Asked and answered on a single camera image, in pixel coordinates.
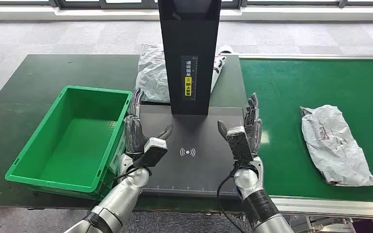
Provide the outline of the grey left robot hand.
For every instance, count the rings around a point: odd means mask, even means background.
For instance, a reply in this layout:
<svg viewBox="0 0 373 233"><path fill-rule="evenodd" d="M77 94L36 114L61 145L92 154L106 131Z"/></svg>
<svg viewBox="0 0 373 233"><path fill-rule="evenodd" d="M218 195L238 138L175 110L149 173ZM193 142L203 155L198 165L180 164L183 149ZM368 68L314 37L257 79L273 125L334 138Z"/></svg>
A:
<svg viewBox="0 0 373 233"><path fill-rule="evenodd" d="M157 137L146 137L143 133L140 115L141 98L144 91L138 88L133 93L129 115L124 119L125 123L125 154L148 166L155 166L167 153L166 139L172 133L173 126L167 125Z"/></svg>

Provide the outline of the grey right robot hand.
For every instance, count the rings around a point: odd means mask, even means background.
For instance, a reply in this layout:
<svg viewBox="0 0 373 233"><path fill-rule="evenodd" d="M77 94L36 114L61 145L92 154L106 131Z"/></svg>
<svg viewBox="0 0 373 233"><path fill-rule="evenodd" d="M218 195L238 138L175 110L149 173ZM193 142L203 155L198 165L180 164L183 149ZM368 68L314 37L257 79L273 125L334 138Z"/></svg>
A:
<svg viewBox="0 0 373 233"><path fill-rule="evenodd" d="M259 117L259 103L256 93L248 99L244 125L226 128L223 121L217 122L218 131L227 141L234 160L252 161L258 156L262 134L262 120Z"/></svg>

